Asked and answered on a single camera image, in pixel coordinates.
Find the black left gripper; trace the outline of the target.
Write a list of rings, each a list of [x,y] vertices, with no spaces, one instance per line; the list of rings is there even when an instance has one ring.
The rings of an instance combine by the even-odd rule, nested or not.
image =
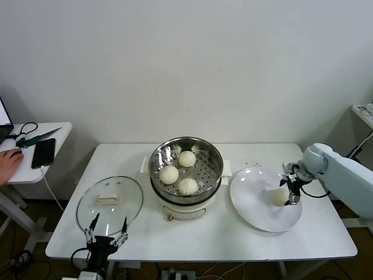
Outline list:
[[[116,252],[115,246],[123,245],[128,239],[128,224],[127,217],[125,217],[124,224],[120,235],[114,239],[107,236],[94,235],[94,229],[97,225],[100,214],[91,221],[88,228],[84,229],[87,249],[91,255],[88,260],[87,270],[90,272],[105,272],[107,268],[108,257]]]

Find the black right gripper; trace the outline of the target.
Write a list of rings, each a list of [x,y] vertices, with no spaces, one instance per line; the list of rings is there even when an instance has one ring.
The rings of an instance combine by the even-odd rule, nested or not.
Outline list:
[[[302,181],[298,180],[297,175],[294,172],[290,172],[288,175],[282,175],[279,186],[288,186],[290,195],[285,203],[285,206],[297,205],[301,198],[301,187]]]

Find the person's bare hand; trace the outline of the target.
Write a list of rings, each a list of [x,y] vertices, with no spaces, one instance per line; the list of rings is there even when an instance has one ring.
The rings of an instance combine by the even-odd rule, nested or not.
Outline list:
[[[0,184],[5,185],[23,161],[20,149],[5,150],[0,153]]]

